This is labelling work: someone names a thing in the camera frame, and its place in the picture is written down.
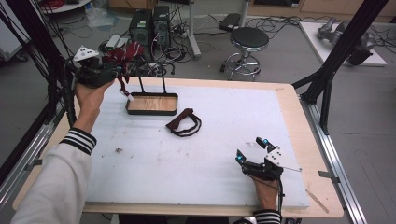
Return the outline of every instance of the striped sleeve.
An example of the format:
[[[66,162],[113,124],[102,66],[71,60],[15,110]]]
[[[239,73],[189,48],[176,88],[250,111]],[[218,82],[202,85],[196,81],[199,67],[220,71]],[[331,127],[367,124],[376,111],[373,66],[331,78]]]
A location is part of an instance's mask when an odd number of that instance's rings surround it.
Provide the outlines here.
[[[79,150],[91,155],[93,148],[96,145],[96,139],[80,129],[71,128],[61,143],[66,143]]]
[[[280,214],[272,209],[260,210],[253,214],[257,224],[279,224],[281,220]]]

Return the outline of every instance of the dark fabric strap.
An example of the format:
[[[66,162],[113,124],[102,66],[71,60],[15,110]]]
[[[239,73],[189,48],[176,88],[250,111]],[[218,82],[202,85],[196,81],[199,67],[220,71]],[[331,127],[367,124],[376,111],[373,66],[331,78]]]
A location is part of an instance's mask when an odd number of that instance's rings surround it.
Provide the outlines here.
[[[193,114],[193,112],[194,111],[191,108],[184,109],[183,112],[181,112],[175,119],[166,124],[166,127],[171,130],[172,134],[175,134],[179,137],[188,137],[192,136],[195,133],[198,133],[201,128],[202,122],[197,116]],[[175,131],[178,128],[180,122],[186,117],[190,117],[190,119],[194,121],[195,125],[183,131]]]

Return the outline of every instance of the gray floor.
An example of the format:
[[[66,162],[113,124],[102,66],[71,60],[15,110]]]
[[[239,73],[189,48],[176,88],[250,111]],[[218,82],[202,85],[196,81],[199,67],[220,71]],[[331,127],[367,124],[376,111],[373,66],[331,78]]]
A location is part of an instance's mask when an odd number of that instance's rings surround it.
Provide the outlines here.
[[[226,8],[229,11],[217,13],[234,12],[238,7],[233,5]],[[211,13],[204,13],[200,8],[197,10],[197,14]],[[83,15],[83,11],[77,10],[74,13],[60,15],[60,21],[77,21]],[[205,21],[212,19],[197,19],[195,27],[198,28]],[[77,50],[81,45],[96,49],[111,34],[125,32],[129,25],[128,20],[117,20],[116,26],[106,29],[93,28],[91,34],[90,29],[84,26],[86,22],[85,19],[67,25],[75,33],[69,33],[64,37],[71,50]],[[216,26],[214,22],[207,22],[203,28]],[[395,26],[376,27],[378,30],[390,27],[391,36],[396,36]],[[197,32],[218,30],[203,29]],[[202,51],[201,59],[177,63],[176,74],[173,77],[227,80],[227,74],[221,73],[219,67],[226,57],[237,52],[229,42],[229,35],[198,35],[196,38]],[[342,66],[337,72],[332,89],[329,131],[368,223],[394,223],[396,179],[392,172],[396,169],[396,153],[393,151],[396,144],[396,55],[384,48],[376,47],[375,50],[388,63],[387,66]],[[262,63],[262,71],[256,78],[258,82],[293,83],[317,71],[321,65],[303,32],[291,26],[282,29],[270,41],[268,48],[256,53],[255,56]],[[23,130],[27,130],[43,107],[46,85],[32,62],[7,63],[0,68],[0,74],[0,137],[3,143],[0,162],[3,162],[24,134]],[[235,76],[233,80],[250,81],[250,77]],[[302,87],[297,92],[302,93],[305,89],[306,87]],[[10,202],[12,198],[0,211],[2,223],[9,222],[13,216]],[[182,219],[175,218],[173,222],[181,223],[179,220]],[[80,223],[109,221],[100,214],[83,214]],[[344,224],[350,221],[345,215],[338,219],[307,218],[304,223]]]

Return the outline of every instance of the metal stool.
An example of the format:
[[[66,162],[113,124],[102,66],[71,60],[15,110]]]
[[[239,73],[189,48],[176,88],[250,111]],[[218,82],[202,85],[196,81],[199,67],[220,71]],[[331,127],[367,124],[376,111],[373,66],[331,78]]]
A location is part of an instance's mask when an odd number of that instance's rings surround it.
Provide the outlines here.
[[[220,72],[224,72],[226,67],[231,70],[228,80],[232,80],[233,73],[252,76],[261,71],[260,62],[251,56],[251,52],[261,51],[268,46],[269,38],[262,30],[252,27],[242,27],[231,32],[231,43],[241,49],[242,53],[235,53],[224,61],[220,68]]]

